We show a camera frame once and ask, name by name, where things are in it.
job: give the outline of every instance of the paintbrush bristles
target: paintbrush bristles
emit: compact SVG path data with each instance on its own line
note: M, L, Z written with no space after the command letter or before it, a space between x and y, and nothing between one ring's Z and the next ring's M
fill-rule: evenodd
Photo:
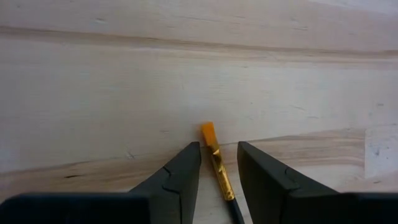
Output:
M205 137L207 146L218 145L216 138L216 131L214 130L213 122L207 122L201 126L201 131Z

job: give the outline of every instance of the black handle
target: black handle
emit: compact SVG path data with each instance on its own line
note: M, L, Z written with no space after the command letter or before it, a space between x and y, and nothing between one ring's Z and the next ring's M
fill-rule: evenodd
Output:
M231 213L234 224L244 224L243 216L241 210L239 209L236 198L234 198L234 200L227 201L226 203L228 205L228 210Z

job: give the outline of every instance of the plywood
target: plywood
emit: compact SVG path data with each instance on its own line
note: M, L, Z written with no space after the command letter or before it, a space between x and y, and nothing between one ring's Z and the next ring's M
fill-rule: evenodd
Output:
M395 54L3 29L0 172L398 123Z
M254 141L253 145L330 187L364 178L363 129L344 129ZM247 223L236 161L237 145L221 146L226 168ZM45 169L0 174L0 201L26 191L127 191L162 167L178 151L124 159L81 162ZM228 210L213 173L208 151L202 149L194 223L227 223Z
M14 0L0 26L261 47L398 49L391 0Z

